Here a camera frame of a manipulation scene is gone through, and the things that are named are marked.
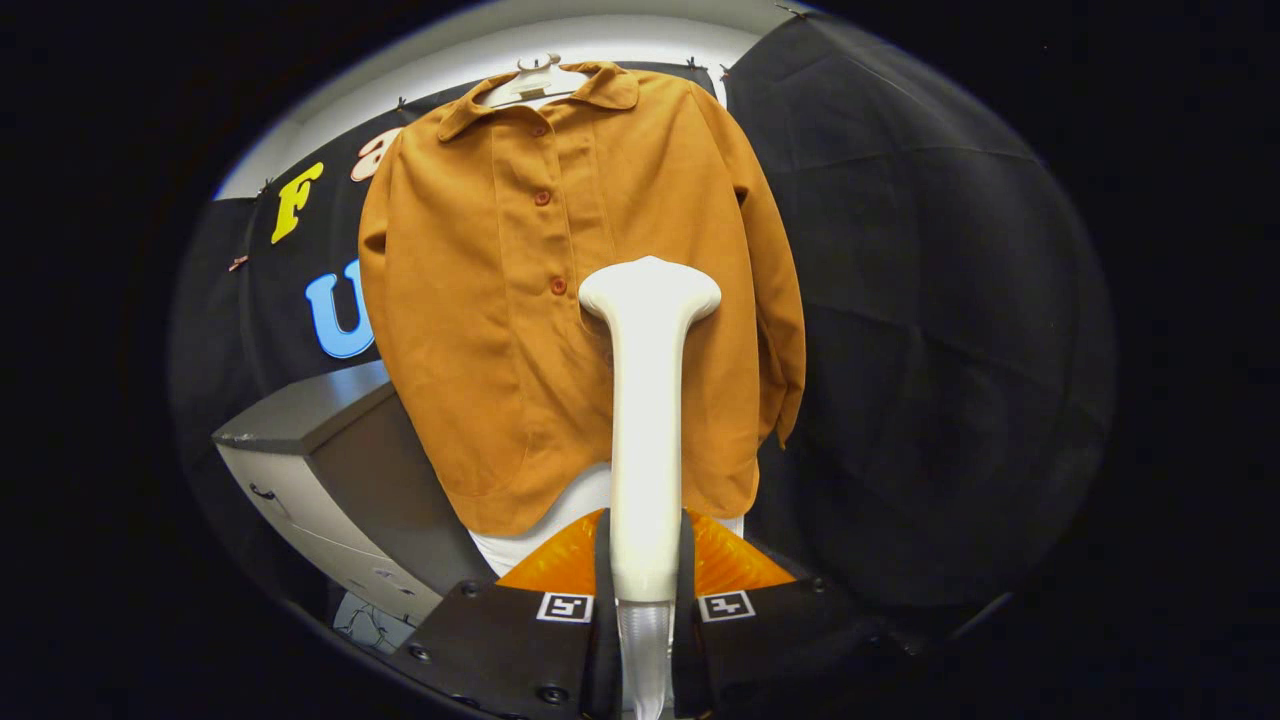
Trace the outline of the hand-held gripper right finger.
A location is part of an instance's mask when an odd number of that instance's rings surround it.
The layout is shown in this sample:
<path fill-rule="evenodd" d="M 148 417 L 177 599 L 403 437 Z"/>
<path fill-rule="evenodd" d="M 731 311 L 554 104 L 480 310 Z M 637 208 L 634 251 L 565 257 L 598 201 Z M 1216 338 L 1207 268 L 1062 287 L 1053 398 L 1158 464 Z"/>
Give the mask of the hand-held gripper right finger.
<path fill-rule="evenodd" d="M 822 577 L 796 577 L 686 511 L 673 619 L 675 715 L 817 717 L 818 703 L 904 670 L 910 638 Z"/>

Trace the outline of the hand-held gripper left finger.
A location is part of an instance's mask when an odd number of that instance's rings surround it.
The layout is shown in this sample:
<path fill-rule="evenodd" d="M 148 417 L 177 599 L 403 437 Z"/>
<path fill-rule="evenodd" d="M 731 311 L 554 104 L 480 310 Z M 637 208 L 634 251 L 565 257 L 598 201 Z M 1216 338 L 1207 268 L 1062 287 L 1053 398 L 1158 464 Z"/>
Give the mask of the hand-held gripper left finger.
<path fill-rule="evenodd" d="M 396 652 L 461 717 L 620 719 L 611 515 L 571 523 L 499 582 L 466 579 Z"/>

